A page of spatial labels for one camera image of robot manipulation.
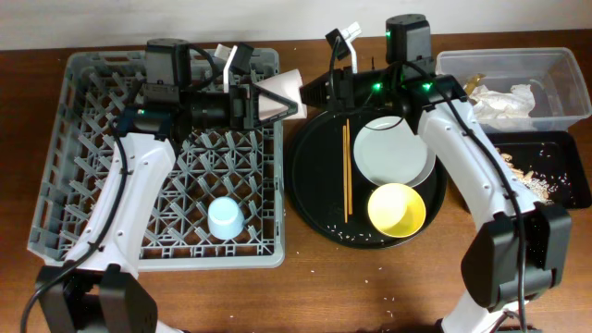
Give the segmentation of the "white round plate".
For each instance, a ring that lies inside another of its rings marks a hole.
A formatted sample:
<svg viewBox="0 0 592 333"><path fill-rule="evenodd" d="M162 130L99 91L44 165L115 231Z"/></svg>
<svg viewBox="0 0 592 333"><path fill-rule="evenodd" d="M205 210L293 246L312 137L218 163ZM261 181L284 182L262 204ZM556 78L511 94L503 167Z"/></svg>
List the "white round plate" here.
<svg viewBox="0 0 592 333"><path fill-rule="evenodd" d="M418 186L436 164L436 155L400 117L379 117L363 125L355 136L353 158L359 172L377 186Z"/></svg>

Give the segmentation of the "pink plastic cup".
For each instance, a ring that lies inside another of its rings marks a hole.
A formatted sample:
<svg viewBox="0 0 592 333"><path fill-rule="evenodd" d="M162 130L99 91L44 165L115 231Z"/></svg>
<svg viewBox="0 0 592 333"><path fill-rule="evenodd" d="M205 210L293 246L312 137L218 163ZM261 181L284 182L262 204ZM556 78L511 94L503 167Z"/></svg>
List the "pink plastic cup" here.
<svg viewBox="0 0 592 333"><path fill-rule="evenodd" d="M256 85L297 103L297 113L287 117L287 120L307 118L307 106L302 103L300 92L300 88L303 86L302 75L298 69L262 80L257 82ZM259 118L261 120L265 120L286 110L287 107L279 102L275 102L265 96L259 97Z"/></svg>

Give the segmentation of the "yellow plastic bowl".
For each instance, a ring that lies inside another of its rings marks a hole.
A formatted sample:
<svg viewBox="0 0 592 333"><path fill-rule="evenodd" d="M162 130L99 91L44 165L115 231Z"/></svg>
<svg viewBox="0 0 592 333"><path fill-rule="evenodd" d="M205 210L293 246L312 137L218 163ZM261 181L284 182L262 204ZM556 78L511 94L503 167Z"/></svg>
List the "yellow plastic bowl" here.
<svg viewBox="0 0 592 333"><path fill-rule="evenodd" d="M391 238L411 237L426 222L423 198L413 188L400 183L377 187L368 199L366 210L373 227Z"/></svg>

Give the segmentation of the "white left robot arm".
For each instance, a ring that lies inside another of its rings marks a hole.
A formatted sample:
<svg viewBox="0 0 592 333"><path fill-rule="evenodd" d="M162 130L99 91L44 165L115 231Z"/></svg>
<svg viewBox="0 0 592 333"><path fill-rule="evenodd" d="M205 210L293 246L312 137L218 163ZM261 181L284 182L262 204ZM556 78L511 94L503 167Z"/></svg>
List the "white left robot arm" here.
<svg viewBox="0 0 592 333"><path fill-rule="evenodd" d="M174 38L146 44L146 77L109 128L115 148L105 184L81 236L62 266L42 267L30 305L39 305L53 332L165 332L155 300L138 280L142 239L154 203L181 145L194 130L258 130L304 111L298 70L248 86L253 49L240 43L206 55L219 92L194 84L198 47ZM216 61L223 59L223 67Z"/></svg>

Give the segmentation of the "light blue plastic cup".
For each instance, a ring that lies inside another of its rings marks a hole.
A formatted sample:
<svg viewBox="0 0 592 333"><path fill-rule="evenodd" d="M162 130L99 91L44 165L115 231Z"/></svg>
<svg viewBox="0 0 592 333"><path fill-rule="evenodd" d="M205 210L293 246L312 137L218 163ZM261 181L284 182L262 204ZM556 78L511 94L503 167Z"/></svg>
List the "light blue plastic cup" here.
<svg viewBox="0 0 592 333"><path fill-rule="evenodd" d="M215 198L207 210L210 233L220 240L231 240L242 233L244 215L238 203L229 197Z"/></svg>

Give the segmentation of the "wooden chopstick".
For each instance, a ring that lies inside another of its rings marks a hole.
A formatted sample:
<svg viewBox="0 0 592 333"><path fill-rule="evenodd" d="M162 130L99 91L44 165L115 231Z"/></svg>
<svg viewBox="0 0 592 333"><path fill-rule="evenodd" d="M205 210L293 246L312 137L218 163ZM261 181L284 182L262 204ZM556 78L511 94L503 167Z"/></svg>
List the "wooden chopstick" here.
<svg viewBox="0 0 592 333"><path fill-rule="evenodd" d="M348 216L352 214L352 163L351 163L351 134L350 134L350 120L346 119L345 126L345 144L346 144L346 180L347 180L347 201L348 201Z"/></svg>
<svg viewBox="0 0 592 333"><path fill-rule="evenodd" d="M344 223L348 223L348 165L347 165L347 133L346 125L342 126L342 172L343 172L343 205L344 205Z"/></svg>

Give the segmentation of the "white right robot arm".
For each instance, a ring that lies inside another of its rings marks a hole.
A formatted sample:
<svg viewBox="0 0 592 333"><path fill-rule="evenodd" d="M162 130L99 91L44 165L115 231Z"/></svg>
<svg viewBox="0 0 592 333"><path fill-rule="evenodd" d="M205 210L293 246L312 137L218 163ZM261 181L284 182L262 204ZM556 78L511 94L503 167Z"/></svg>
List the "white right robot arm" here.
<svg viewBox="0 0 592 333"><path fill-rule="evenodd" d="M330 68L309 83L280 75L275 97L290 101L292 110L313 106L348 115L384 109L404 118L446 168L475 222L461 263L465 291L440 330L493 332L512 315L524 319L527 302L561 283L572 219L514 176L461 84L436 73L424 15L389 18L386 40L385 68Z"/></svg>

